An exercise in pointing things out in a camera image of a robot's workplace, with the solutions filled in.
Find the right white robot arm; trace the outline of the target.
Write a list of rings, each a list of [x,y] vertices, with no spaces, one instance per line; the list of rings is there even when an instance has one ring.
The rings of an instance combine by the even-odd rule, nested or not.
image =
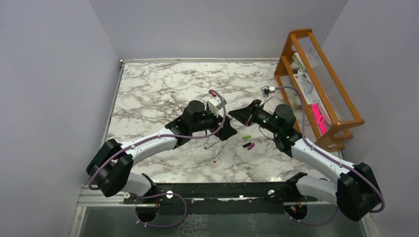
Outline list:
[[[274,135],[277,149],[296,158],[322,173],[327,180],[301,175],[285,187],[286,197],[297,201],[309,196],[335,205],[352,221],[359,221],[366,214],[382,211],[385,207],[372,169],[365,163],[353,164],[317,147],[294,129],[296,118],[287,104],[276,106],[273,113],[264,110],[260,100],[229,112],[245,126],[257,124]]]

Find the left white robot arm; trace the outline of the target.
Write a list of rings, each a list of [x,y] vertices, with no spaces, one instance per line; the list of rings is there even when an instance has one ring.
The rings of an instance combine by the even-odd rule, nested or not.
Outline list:
[[[107,140],[86,168],[89,187],[100,190],[105,197],[125,192],[136,195],[142,202],[151,202],[155,198],[155,183],[148,175],[132,173],[131,169],[158,153],[183,146],[194,139],[196,132],[205,131],[204,138],[216,136],[221,141],[237,134],[230,118],[219,114],[225,105],[226,101],[218,97],[205,104],[193,100],[179,117],[152,135],[122,143]]]

